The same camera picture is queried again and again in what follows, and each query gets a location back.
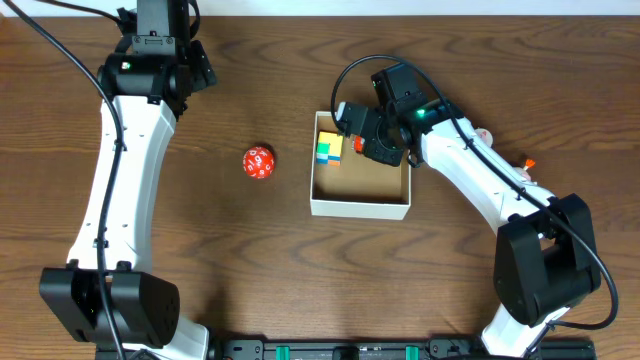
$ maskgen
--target wooden table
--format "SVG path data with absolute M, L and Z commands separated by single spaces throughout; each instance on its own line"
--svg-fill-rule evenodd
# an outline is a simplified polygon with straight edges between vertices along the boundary
M 104 19 L 40 19 L 90 69 L 119 33 Z M 164 160 L 153 221 L 155 274 L 189 317 L 269 338 L 418 338 L 477 333 L 498 306 L 495 237 L 444 177 L 414 172 L 404 221 L 312 217 L 313 116 L 352 60 L 417 62 L 495 148 L 537 160 L 535 180 L 590 206 L 621 308 L 588 335 L 602 359 L 640 353 L 640 25 L 637 18 L 205 18 L 219 84 L 189 98 Z M 367 64 L 341 99 L 373 104 Z M 16 19 L 0 24 L 0 358 L 90 359 L 38 295 L 62 266 L 95 169 L 100 99 Z M 271 144 L 274 175 L 240 165 Z M 567 317 L 596 322 L 606 289 Z

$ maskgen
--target red die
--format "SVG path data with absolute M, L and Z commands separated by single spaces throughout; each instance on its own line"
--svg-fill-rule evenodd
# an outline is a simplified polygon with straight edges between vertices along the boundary
M 276 168 L 276 162 L 269 149 L 255 146 L 247 150 L 242 159 L 242 166 L 247 175 L 255 179 L 264 179 Z

